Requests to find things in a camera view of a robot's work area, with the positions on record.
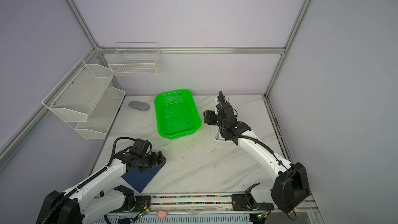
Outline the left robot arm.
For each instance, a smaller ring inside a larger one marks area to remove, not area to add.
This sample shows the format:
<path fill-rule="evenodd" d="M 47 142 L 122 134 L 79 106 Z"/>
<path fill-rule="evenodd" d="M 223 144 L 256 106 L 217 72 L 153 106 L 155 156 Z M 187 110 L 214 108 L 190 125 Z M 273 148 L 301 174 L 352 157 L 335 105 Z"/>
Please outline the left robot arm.
<path fill-rule="evenodd" d="M 123 218 L 121 224 L 133 224 L 150 210 L 150 201 L 139 201 L 135 192 L 126 186 L 116 186 L 108 194 L 104 189 L 133 169 L 144 173 L 166 164 L 162 152 L 152 151 L 147 140 L 131 139 L 133 144 L 116 151 L 115 139 L 108 163 L 97 172 L 65 191 L 49 193 L 40 209 L 38 224 L 91 224 L 99 218 L 110 222 L 108 214 L 115 210 L 124 213 L 138 212 L 133 218 Z"/>

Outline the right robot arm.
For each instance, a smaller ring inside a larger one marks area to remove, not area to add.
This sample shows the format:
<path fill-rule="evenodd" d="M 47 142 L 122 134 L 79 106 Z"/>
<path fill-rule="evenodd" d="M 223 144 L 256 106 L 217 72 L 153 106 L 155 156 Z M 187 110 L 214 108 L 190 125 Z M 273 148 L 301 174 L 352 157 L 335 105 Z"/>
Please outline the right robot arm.
<path fill-rule="evenodd" d="M 248 152 L 274 182 L 271 189 L 260 189 L 259 183 L 255 183 L 244 194 L 232 195 L 233 210 L 258 211 L 251 217 L 254 224 L 264 224 L 275 208 L 296 220 L 296 207 L 311 194 L 305 167 L 283 158 L 264 144 L 248 124 L 237 119 L 237 111 L 222 92 L 215 103 L 215 110 L 203 113 L 205 124 L 218 128 L 214 140 L 234 143 Z"/>

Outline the dark blue paper napkin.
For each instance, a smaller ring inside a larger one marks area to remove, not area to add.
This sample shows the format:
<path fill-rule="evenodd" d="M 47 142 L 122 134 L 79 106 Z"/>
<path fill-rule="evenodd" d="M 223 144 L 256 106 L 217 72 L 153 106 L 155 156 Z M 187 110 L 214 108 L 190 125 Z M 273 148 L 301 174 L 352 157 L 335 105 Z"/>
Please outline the dark blue paper napkin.
<path fill-rule="evenodd" d="M 142 193 L 146 186 L 158 174 L 165 164 L 141 172 L 138 168 L 126 172 L 122 178 L 137 192 Z"/>

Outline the green plastic basket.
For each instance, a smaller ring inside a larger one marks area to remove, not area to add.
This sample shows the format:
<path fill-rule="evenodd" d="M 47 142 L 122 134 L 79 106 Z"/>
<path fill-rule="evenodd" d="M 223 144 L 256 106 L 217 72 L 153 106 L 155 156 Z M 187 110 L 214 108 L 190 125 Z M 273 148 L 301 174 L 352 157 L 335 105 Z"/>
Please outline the green plastic basket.
<path fill-rule="evenodd" d="M 192 135 L 201 127 L 201 118 L 188 90 L 157 95 L 154 99 L 158 133 L 165 139 Z"/>

